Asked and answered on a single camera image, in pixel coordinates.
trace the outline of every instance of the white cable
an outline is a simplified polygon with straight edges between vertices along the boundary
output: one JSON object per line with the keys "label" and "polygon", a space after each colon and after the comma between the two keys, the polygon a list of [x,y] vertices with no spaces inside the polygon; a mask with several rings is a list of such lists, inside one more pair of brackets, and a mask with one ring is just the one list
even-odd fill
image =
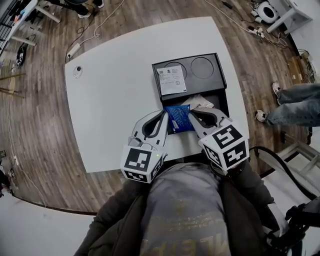
{"label": "white cable", "polygon": [[[218,10],[220,13],[222,13],[224,16],[226,16],[229,20],[231,20],[233,23],[235,23],[239,28],[241,28],[242,30],[252,34],[249,30],[247,30],[246,28],[243,28],[241,25],[239,25],[237,22],[235,22],[232,18],[230,18],[228,15],[226,15],[222,10],[220,10],[218,7],[216,7],[215,5],[213,5],[212,3],[208,2],[207,0],[204,0],[205,2],[207,2],[209,5],[211,5],[212,7],[214,7],[216,10]],[[288,47],[288,44],[285,40],[283,40],[282,38],[280,38],[282,34],[279,33],[278,35],[278,42],[273,41],[271,39],[268,39],[266,37],[264,37],[270,44],[276,44],[276,45],[283,45],[284,47]]]}
{"label": "white cable", "polygon": [[282,38],[280,38],[280,36],[282,35],[282,33],[280,32],[279,34],[278,34],[278,42],[276,42],[276,41],[273,41],[273,40],[271,40],[271,39],[268,39],[268,38],[266,38],[270,43],[274,43],[274,44],[276,44],[276,45],[283,45],[284,47],[288,47],[288,44],[287,44],[287,42],[284,40],[284,39],[282,39]]}
{"label": "white cable", "polygon": [[211,5],[212,7],[214,7],[215,9],[217,9],[220,13],[222,13],[224,16],[226,16],[229,20],[231,20],[233,23],[235,23],[239,28],[241,28],[242,30],[250,33],[246,28],[243,28],[241,25],[239,25],[238,23],[236,23],[232,18],[230,18],[228,15],[226,15],[222,10],[220,10],[218,7],[214,6],[212,3],[208,2],[207,0],[204,0],[206,1],[209,5]]}
{"label": "white cable", "polygon": [[95,30],[94,30],[94,32],[93,32],[93,37],[90,37],[90,38],[88,38],[88,39],[86,39],[86,40],[83,40],[83,41],[80,43],[80,45],[82,45],[82,44],[83,44],[84,42],[86,42],[86,41],[89,41],[89,40],[91,40],[91,39],[100,37],[100,34],[97,34],[97,33],[96,33],[96,32],[97,32],[97,29],[100,28],[100,27],[107,21],[107,19],[109,19],[109,18],[116,12],[116,10],[118,10],[118,9],[120,8],[120,6],[124,3],[124,1],[125,1],[125,0],[122,0],[122,2],[119,4],[119,6],[118,6],[108,17],[106,17],[105,20],[104,20],[99,26],[97,26],[97,27],[95,28]]}
{"label": "white cable", "polygon": [[[12,146],[12,141],[11,141],[11,133],[10,133],[10,126],[9,126],[9,114],[10,114],[10,112],[9,112],[9,104],[8,104],[8,110],[7,110],[7,115],[6,115],[6,117],[7,117],[7,124],[8,124],[8,133],[9,133],[9,140],[10,140],[10,146],[11,146],[11,153],[12,153],[13,157],[15,157],[14,148],[13,148],[13,146]],[[45,197],[42,195],[42,193],[40,192],[39,188],[38,188],[38,187],[34,184],[34,182],[29,178],[29,176],[25,173],[25,171],[22,170],[22,168],[20,167],[20,165],[17,165],[17,166],[19,167],[20,171],[22,171],[23,174],[24,174],[24,175],[28,178],[28,180],[32,183],[32,185],[38,190],[39,195],[40,195],[40,197],[41,197],[41,200],[42,200],[42,202],[43,202],[44,208],[47,208],[46,203],[45,203]]]}

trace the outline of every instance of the power strip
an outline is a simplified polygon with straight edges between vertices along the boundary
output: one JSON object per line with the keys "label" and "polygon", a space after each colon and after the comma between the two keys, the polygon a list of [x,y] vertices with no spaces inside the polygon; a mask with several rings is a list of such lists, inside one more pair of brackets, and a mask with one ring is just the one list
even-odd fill
{"label": "power strip", "polygon": [[67,56],[68,56],[68,59],[70,60],[75,54],[77,51],[79,51],[79,49],[81,48],[81,45],[79,43],[77,43],[68,53],[67,53]]}
{"label": "power strip", "polygon": [[14,161],[15,161],[15,164],[17,165],[17,166],[19,166],[20,165],[20,163],[19,163],[19,161],[18,161],[18,158],[17,158],[17,156],[15,155],[14,156]]}
{"label": "power strip", "polygon": [[253,28],[252,26],[248,26],[248,32],[251,34],[254,34],[260,38],[265,38],[265,34],[263,33],[262,27],[259,28],[259,30]]}

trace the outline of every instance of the robot vacuum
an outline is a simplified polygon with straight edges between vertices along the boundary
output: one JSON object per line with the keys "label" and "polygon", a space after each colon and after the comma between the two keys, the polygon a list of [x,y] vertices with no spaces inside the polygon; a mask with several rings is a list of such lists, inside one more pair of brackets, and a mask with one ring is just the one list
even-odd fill
{"label": "robot vacuum", "polygon": [[264,21],[265,23],[271,24],[279,17],[277,11],[267,1],[261,3],[258,8],[251,12],[251,14],[258,23]]}

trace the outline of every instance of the electrical cable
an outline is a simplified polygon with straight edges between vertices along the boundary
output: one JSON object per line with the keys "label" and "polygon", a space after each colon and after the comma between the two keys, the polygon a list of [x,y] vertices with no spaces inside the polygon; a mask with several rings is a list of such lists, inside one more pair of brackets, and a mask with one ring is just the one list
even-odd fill
{"label": "electrical cable", "polygon": [[284,171],[286,172],[286,174],[289,176],[289,178],[293,181],[293,183],[298,187],[298,189],[310,200],[314,200],[317,198],[317,196],[315,194],[313,194],[312,192],[310,192],[308,189],[306,189],[296,178],[295,176],[292,174],[292,172],[289,170],[288,166],[286,165],[286,163],[280,158],[280,156],[278,156],[275,152],[273,152],[272,150],[264,147],[264,146],[253,146],[249,149],[249,151],[251,150],[261,150],[264,151],[266,153],[268,153],[270,156],[272,156],[275,160],[278,161],[278,163],[282,166],[282,168],[284,169]]}
{"label": "electrical cable", "polygon": [[95,8],[94,6],[92,6],[91,4],[88,4],[86,2],[84,2],[84,4],[87,5],[87,6],[91,6],[93,9]]}
{"label": "electrical cable", "polygon": [[80,45],[82,45],[82,44],[83,44],[84,42],[86,42],[86,41],[89,41],[89,40],[91,40],[91,39],[100,37],[100,34],[96,33],[96,32],[97,32],[97,29],[100,28],[100,27],[107,21],[107,19],[109,19],[109,18],[116,12],[116,10],[118,10],[118,9],[120,8],[120,6],[122,6],[122,4],[124,3],[124,1],[125,1],[125,0],[122,0],[122,2],[119,4],[119,6],[118,6],[108,17],[106,17],[105,20],[104,20],[99,26],[97,26],[97,27],[95,28],[95,30],[94,30],[94,32],[93,32],[93,37],[90,37],[90,38],[88,38],[88,39],[86,39],[86,40],[83,40],[83,41],[80,43]]}
{"label": "electrical cable", "polygon": [[36,34],[29,35],[26,39],[29,40],[30,37],[34,37],[34,38],[32,39],[32,42],[34,42],[35,39],[36,39],[36,37],[37,37],[37,35],[36,35]]}
{"label": "electrical cable", "polygon": [[[228,15],[226,15],[222,10],[220,10],[218,7],[216,7],[215,5],[213,5],[212,3],[208,2],[207,0],[204,0],[205,2],[207,2],[209,5],[211,5],[212,7],[214,7],[217,11],[219,11],[220,13],[222,13],[224,16],[226,16],[229,20],[231,20],[233,23],[235,23],[239,28],[241,28],[242,30],[252,34],[249,30],[247,30],[246,28],[243,28],[241,25],[239,25],[237,22],[235,22],[232,18],[230,18]],[[278,46],[282,49],[285,49],[288,47],[288,44],[286,41],[284,41],[282,38],[280,38],[281,33],[279,33],[278,35],[278,42],[275,42],[273,40],[270,40],[266,37],[264,37],[270,44]]]}
{"label": "electrical cable", "polygon": [[259,5],[261,3],[262,3],[262,1],[261,2],[256,2],[256,1],[251,0],[251,1],[249,1],[249,6],[252,8],[252,10],[255,10],[255,9],[257,9],[259,7]]}
{"label": "electrical cable", "polygon": [[[10,114],[10,112],[9,112],[9,105],[8,105],[8,111],[7,111],[8,133],[9,133],[9,140],[10,140],[10,146],[11,146],[11,153],[12,153],[12,155],[14,156],[14,155],[15,155],[15,154],[14,154],[14,148],[13,148],[13,146],[12,146],[10,126],[9,126],[9,114]],[[20,165],[17,164],[17,166],[18,166],[18,168],[20,169],[20,171],[22,171],[23,174],[27,177],[27,179],[32,183],[32,185],[37,189],[37,191],[38,191],[38,193],[39,193],[39,195],[40,195],[40,197],[41,197],[41,200],[42,200],[42,202],[43,202],[44,207],[47,208],[46,203],[45,203],[45,197],[43,196],[43,194],[41,193],[41,191],[39,190],[39,188],[34,184],[34,182],[33,182],[33,181],[31,180],[31,178],[26,174],[26,172],[20,167]]]}
{"label": "electrical cable", "polygon": [[[311,201],[316,199],[317,196],[315,194],[313,194],[312,192],[310,192],[307,188],[305,188],[296,178],[295,176],[292,174],[292,172],[290,171],[290,169],[288,168],[287,164],[280,158],[280,156],[278,156],[275,152],[273,152],[272,150],[264,147],[264,146],[258,146],[255,145],[253,147],[251,147],[249,149],[249,152],[251,150],[261,150],[264,151],[266,153],[268,153],[270,156],[272,156],[284,169],[285,173],[289,176],[289,178],[293,181],[293,183],[297,186],[297,188],[307,197],[309,198]],[[235,173],[234,175],[230,176],[229,174],[224,175],[219,173],[219,171],[221,171],[220,168],[218,168],[217,166],[214,165],[214,163],[212,161],[210,161],[210,168],[212,170],[212,172],[217,175],[218,177],[225,179],[225,180],[230,180],[232,179],[234,176],[238,175],[239,173],[241,173],[242,168],[239,168],[239,171],[237,173]]]}
{"label": "electrical cable", "polygon": [[238,12],[236,9],[232,8],[231,10],[233,10],[236,14],[238,14],[238,15],[240,16],[240,21],[242,21],[242,22],[247,22],[247,23],[251,23],[251,24],[255,23],[255,21],[245,20],[245,19],[242,17],[242,15],[240,14],[240,12]]}
{"label": "electrical cable", "polygon": [[235,22],[232,18],[230,18],[228,15],[226,15],[222,10],[220,10],[218,7],[216,7],[215,5],[213,5],[212,3],[208,2],[207,0],[204,0],[205,2],[207,2],[209,5],[211,5],[212,7],[214,7],[217,11],[219,11],[220,13],[222,13],[224,16],[226,16],[229,20],[231,20],[233,23],[235,23],[239,28],[241,28],[242,30],[250,33],[246,28],[243,28],[241,25],[239,25],[237,22]]}
{"label": "electrical cable", "polygon": [[95,19],[95,15],[92,16],[92,19],[90,20],[89,24],[86,26],[86,28],[84,26],[79,27],[76,30],[77,34],[80,34],[75,40],[73,40],[73,42],[68,46],[68,48],[65,51],[65,56],[64,56],[64,62],[65,64],[67,64],[67,54],[68,54],[68,50],[69,48],[75,43],[75,41],[77,41],[83,34],[84,32],[89,28],[89,26],[91,25],[91,23],[93,22],[93,20]]}

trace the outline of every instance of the paper instruction sheet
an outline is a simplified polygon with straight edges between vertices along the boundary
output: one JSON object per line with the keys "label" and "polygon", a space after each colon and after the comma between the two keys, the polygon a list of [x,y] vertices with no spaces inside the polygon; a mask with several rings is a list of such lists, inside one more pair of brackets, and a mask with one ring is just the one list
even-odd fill
{"label": "paper instruction sheet", "polygon": [[179,94],[187,91],[181,66],[157,68],[161,95]]}

